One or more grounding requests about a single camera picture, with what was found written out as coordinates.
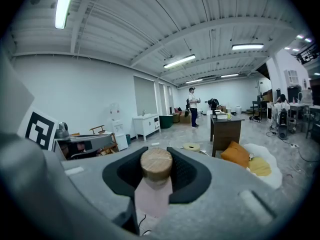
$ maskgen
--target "concrete floor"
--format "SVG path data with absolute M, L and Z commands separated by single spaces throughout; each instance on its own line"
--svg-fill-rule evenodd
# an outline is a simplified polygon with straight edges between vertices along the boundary
M 267 137 L 269 123 L 266 119 L 262 122 L 249 120 L 249 116 L 241 114 L 239 117 L 244 119 L 241 123 L 240 144 L 253 143 L 266 147 L 275 156 L 277 165 L 282 172 L 282 186 L 275 190 L 281 191 L 287 198 L 288 204 L 292 205 L 306 193 L 311 182 L 313 172 L 317 162 L 306 162 L 301 159 L 298 149 L 290 147 L 276 136 Z M 193 142 L 200 144 L 201 150 L 211 156 L 213 143 L 210 142 L 210 129 L 207 127 L 207 118 L 202 116 L 197 119 L 200 125 L 198 129 L 191 128 L 189 124 L 175 123 L 168 129 L 155 132 L 147 136 L 146 141 L 140 136 L 139 139 L 132 140 L 129 149 L 140 147 L 152 147 L 152 143 L 160 143 L 159 148 L 167 147 L 182 148 L 183 143 Z M 286 140 L 299 146 L 301 155 L 309 161 L 319 159 L 320 145 L 314 140 L 306 139 L 306 134 L 300 132 L 290 134 Z M 220 157 L 221 151 L 216 152 L 216 157 Z

